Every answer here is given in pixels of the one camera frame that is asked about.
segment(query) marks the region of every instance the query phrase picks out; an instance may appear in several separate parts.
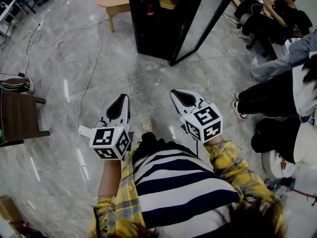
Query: foot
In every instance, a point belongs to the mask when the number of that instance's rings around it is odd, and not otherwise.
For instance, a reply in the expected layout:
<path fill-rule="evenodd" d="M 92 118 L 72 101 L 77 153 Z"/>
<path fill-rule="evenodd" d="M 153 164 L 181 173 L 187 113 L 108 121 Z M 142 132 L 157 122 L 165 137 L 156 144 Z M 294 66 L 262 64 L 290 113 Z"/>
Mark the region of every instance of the foot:
<path fill-rule="evenodd" d="M 243 38 L 243 39 L 248 39 L 249 35 L 244 35 L 242 32 L 242 29 L 234 29 L 230 30 L 230 33 L 237 38 Z"/>
<path fill-rule="evenodd" d="M 240 99 L 239 99 L 239 94 L 238 94 L 238 93 L 236 93 L 236 94 L 234 95 L 234 98 L 236 99 L 236 101 L 240 101 Z"/>
<path fill-rule="evenodd" d="M 237 18 L 233 13 L 223 13 L 225 18 L 230 19 L 235 24 L 240 24 L 240 19 Z"/>
<path fill-rule="evenodd" d="M 231 102 L 231 108 L 233 109 L 234 113 L 236 114 L 237 118 L 244 120 L 247 118 L 246 114 L 241 114 L 238 112 L 238 101 Z"/>
<path fill-rule="evenodd" d="M 29 93 L 33 94 L 34 93 L 34 84 L 31 78 L 29 78 L 30 80 L 30 89 L 29 89 Z"/>
<path fill-rule="evenodd" d="M 149 117 L 143 118 L 141 120 L 141 123 L 142 123 L 142 126 L 143 126 L 144 133 L 153 132 L 151 118 L 149 118 Z"/>

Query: striped pants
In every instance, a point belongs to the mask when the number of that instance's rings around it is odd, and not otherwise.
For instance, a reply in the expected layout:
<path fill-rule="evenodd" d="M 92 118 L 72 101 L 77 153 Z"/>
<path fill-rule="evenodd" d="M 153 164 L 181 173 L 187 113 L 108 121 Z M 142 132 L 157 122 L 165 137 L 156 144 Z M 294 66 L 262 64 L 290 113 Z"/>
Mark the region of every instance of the striped pants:
<path fill-rule="evenodd" d="M 17 93 L 28 92 L 30 90 L 30 87 L 30 79 L 27 77 L 0 80 L 0 88 Z"/>

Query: wooden table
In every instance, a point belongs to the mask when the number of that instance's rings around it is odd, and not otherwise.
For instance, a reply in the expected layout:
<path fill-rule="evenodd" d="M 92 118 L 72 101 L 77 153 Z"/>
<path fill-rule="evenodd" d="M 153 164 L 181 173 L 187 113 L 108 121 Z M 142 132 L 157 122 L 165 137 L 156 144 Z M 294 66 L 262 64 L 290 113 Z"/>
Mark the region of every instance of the wooden table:
<path fill-rule="evenodd" d="M 106 12 L 109 16 L 109 25 L 111 32 L 114 32 L 114 26 L 112 17 L 116 14 L 129 12 L 130 3 L 129 0 L 97 0 L 98 4 L 102 7 L 106 7 Z"/>
<path fill-rule="evenodd" d="M 49 136 L 40 131 L 36 104 L 45 99 L 0 89 L 0 128 L 3 133 L 0 147 L 23 143 L 24 139 Z"/>

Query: yellow basket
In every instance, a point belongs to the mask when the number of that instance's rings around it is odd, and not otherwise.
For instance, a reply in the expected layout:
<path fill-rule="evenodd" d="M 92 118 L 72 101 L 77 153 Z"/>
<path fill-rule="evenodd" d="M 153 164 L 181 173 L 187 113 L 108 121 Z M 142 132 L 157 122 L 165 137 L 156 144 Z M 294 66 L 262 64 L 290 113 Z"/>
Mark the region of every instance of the yellow basket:
<path fill-rule="evenodd" d="M 159 4 L 162 8 L 174 10 L 178 0 L 159 0 Z"/>

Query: black pants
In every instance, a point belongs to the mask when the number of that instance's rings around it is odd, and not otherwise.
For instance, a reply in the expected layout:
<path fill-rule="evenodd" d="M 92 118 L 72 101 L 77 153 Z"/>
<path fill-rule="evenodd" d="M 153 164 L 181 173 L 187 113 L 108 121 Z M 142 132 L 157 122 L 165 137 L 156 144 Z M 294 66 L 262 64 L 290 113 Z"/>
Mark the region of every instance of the black pants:
<path fill-rule="evenodd" d="M 239 94 L 238 112 L 267 117 L 298 116 L 293 97 L 293 74 L 287 71 Z"/>
<path fill-rule="evenodd" d="M 165 143 L 164 139 L 157 140 L 155 135 L 152 132 L 147 132 L 142 135 L 142 142 L 137 149 L 137 151 L 133 155 L 133 164 L 136 163 L 139 159 L 151 155 L 153 153 L 157 153 L 164 150 L 180 150 L 182 152 L 191 153 L 195 156 L 195 154 L 187 147 L 183 145 L 176 144 L 175 142 Z"/>
<path fill-rule="evenodd" d="M 260 14 L 262 9 L 263 4 L 256 0 L 244 0 L 238 6 L 234 13 L 237 18 L 241 18 L 246 13 L 251 15 L 242 28 L 243 34 L 249 35 L 250 33 L 260 33 L 262 39 L 264 37 L 274 37 L 276 35 L 276 21 Z"/>
<path fill-rule="evenodd" d="M 264 118 L 257 123 L 257 133 L 252 137 L 251 146 L 257 153 L 276 150 L 283 159 L 294 163 L 294 147 L 301 122 L 298 117 L 277 121 Z"/>

